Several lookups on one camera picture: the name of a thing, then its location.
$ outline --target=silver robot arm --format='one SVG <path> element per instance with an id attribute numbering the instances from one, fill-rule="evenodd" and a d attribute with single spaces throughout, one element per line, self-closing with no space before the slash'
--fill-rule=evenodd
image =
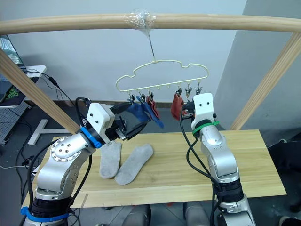
<path id="1" fill-rule="evenodd" d="M 37 176 L 37 188 L 32 205 L 23 207 L 25 226 L 61 226 L 68 217 L 71 197 L 79 170 L 90 155 L 104 144 L 121 138 L 129 140 L 138 134 L 148 121 L 139 123 L 132 130 L 123 131 L 115 113 L 126 110 L 131 103 L 109 108 L 107 105 L 90 103 L 87 114 L 88 127 L 79 133 L 57 140 L 50 149 L 50 157 Z"/>
<path id="2" fill-rule="evenodd" d="M 195 118 L 191 124 L 194 136 L 201 140 L 201 150 L 208 159 L 211 176 L 222 191 L 216 191 L 219 226 L 256 226 L 246 195 L 242 191 L 236 159 L 216 128 L 211 93 L 195 95 Z"/>

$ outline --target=wooden tabletop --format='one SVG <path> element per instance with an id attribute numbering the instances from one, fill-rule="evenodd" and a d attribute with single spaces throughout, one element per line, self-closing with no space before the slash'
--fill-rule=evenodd
<path id="1" fill-rule="evenodd" d="M 222 133 L 236 157 L 243 191 L 248 197 L 286 194 L 258 130 Z M 188 134 L 190 141 L 193 141 L 191 133 Z M 211 199 L 210 180 L 194 171 L 186 162 L 188 145 L 182 133 L 139 134 L 130 141 L 122 142 L 121 164 L 136 146 L 144 144 L 153 146 L 154 155 L 143 166 L 135 180 L 124 186 L 118 185 L 114 179 L 102 179 L 99 176 L 101 156 L 100 150 L 97 150 L 93 154 L 89 176 L 72 207 L 109 207 Z M 195 150 L 203 162 L 207 163 L 200 146 L 200 143 L 197 143 Z M 49 152 L 45 155 L 42 166 L 49 155 Z M 193 154 L 190 155 L 190 159 L 193 164 L 200 167 Z M 88 161 L 80 170 L 74 190 L 86 172 L 87 163 Z"/>

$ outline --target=gray sock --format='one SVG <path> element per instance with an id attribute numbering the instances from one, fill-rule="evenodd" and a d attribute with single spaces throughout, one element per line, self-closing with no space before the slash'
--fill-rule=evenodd
<path id="1" fill-rule="evenodd" d="M 99 174 L 102 178 L 108 179 L 116 175 L 120 163 L 121 146 L 121 143 L 112 141 L 111 144 L 105 144 L 100 148 Z"/>
<path id="2" fill-rule="evenodd" d="M 116 182 L 120 185 L 131 183 L 153 153 L 152 146 L 149 144 L 136 147 L 118 170 L 115 176 Z"/>

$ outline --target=wooden rod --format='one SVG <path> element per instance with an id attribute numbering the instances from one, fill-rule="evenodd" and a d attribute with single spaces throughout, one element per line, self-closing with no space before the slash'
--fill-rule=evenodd
<path id="1" fill-rule="evenodd" d="M 78 124 L 40 90 L 1 49 L 0 72 L 7 80 L 65 129 L 69 130 L 72 134 L 75 134 L 76 131 L 79 130 Z"/>
<path id="2" fill-rule="evenodd" d="M 301 33 L 293 33 L 278 58 L 234 120 L 231 129 L 239 130 L 278 83 L 301 52 Z"/>
<path id="3" fill-rule="evenodd" d="M 0 22 L 0 34 L 88 29 L 135 29 L 132 14 L 48 16 Z M 158 14 L 153 29 L 214 29 L 301 32 L 301 19 L 216 14 Z"/>

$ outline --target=red sock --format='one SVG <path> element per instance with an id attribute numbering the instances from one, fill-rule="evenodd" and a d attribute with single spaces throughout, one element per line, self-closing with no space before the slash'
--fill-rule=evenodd
<path id="1" fill-rule="evenodd" d="M 171 105 L 171 114 L 175 119 L 180 120 L 180 112 L 183 106 L 184 106 L 184 101 L 182 97 L 178 97 L 178 95 L 175 93 L 173 104 Z"/>
<path id="2" fill-rule="evenodd" d="M 146 97 L 146 102 L 151 107 L 151 109 L 154 112 L 155 116 L 159 119 L 160 115 L 159 115 L 159 112 L 157 111 L 156 102 L 154 100 L 151 100 L 151 98 L 149 96 Z"/>

